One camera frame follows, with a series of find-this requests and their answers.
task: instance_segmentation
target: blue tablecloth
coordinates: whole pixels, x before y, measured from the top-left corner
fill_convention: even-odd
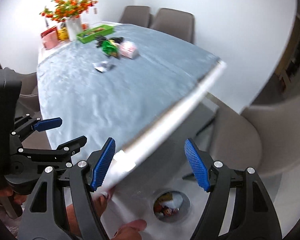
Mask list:
[[[188,42],[135,25],[120,25],[109,37],[138,47],[135,59],[113,59],[115,68],[99,73],[93,63],[106,58],[96,42],[74,41],[39,64],[44,119],[61,117],[47,131],[52,149],[85,135],[81,159],[99,150],[108,137],[117,151],[162,112],[186,96],[217,63],[218,57]]]

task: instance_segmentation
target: blue gripper pad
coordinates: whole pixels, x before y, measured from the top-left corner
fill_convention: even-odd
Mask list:
[[[210,189],[208,170],[189,139],[185,142],[185,154],[198,185],[208,192]]]
[[[97,190],[98,187],[101,187],[114,154],[115,154],[115,141],[111,139],[106,149],[102,153],[101,157],[99,158],[98,163],[93,169],[92,182],[90,186],[94,190]]]
[[[60,127],[62,125],[62,119],[60,117],[42,120],[33,125],[33,130],[42,132],[53,128]]]

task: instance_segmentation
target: beige chair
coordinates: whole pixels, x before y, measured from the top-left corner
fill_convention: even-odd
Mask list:
[[[42,119],[41,112],[35,113],[32,118]],[[27,139],[22,142],[22,146],[27,149],[51,150],[46,131],[34,131]]]
[[[221,107],[214,123],[208,152],[229,168],[253,167],[266,177],[300,164],[300,97],[241,115]]]
[[[161,8],[155,16],[150,29],[193,43],[194,15],[173,9]]]
[[[127,6],[121,16],[119,23],[134,24],[148,28],[150,21],[150,7],[148,6]]]
[[[37,85],[37,73],[20,74],[15,72],[16,77],[21,79],[22,87],[19,97],[19,102],[36,113],[40,111],[38,85]]]
[[[153,14],[150,14],[150,19],[149,19],[149,25],[148,25],[148,28],[151,27],[153,21],[154,21],[154,15],[153,15]]]

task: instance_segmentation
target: flower vase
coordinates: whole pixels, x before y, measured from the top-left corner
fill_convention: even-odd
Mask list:
[[[70,17],[66,19],[66,27],[68,31],[68,36],[70,41],[75,41],[77,39],[77,34],[82,32],[81,19]]]

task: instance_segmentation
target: orange flowers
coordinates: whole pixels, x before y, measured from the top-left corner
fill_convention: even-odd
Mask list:
[[[50,18],[57,22],[64,22],[67,17],[79,18],[80,14],[87,11],[89,7],[98,3],[97,0],[53,0],[57,5],[55,11],[47,7],[40,13],[41,16]]]

